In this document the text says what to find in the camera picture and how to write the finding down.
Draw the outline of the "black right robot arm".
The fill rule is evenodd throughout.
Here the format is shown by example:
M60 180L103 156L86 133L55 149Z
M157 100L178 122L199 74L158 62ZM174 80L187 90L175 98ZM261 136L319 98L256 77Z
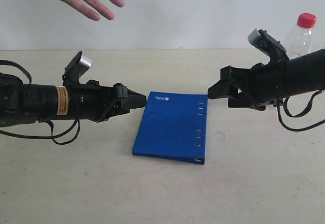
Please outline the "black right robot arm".
M291 60L257 63L249 69L224 67L208 98L228 99L228 107L265 111L293 95L324 89L324 49Z

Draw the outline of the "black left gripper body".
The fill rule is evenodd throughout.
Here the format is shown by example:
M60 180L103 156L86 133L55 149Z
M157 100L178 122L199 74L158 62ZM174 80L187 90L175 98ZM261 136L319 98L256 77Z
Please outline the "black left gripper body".
M86 84L64 82L63 85L69 93L69 108L62 119L102 122L128 113L127 87L121 83L107 87L96 80L89 80Z

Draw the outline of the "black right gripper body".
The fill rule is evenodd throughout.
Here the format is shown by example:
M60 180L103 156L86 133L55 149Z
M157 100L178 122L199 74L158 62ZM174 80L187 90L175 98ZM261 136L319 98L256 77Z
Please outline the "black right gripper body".
M227 66L220 70L220 79L230 80L238 88L237 98L248 98L254 110L283 105L284 98L279 91L283 75L284 65L280 62L257 63L249 69Z

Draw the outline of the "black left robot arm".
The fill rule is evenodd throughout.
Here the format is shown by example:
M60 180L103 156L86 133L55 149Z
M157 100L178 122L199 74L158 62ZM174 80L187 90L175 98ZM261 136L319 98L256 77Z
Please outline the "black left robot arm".
M62 86L24 84L16 76L1 78L1 126L46 120L107 121L147 105L145 95L121 83L101 86L64 79Z

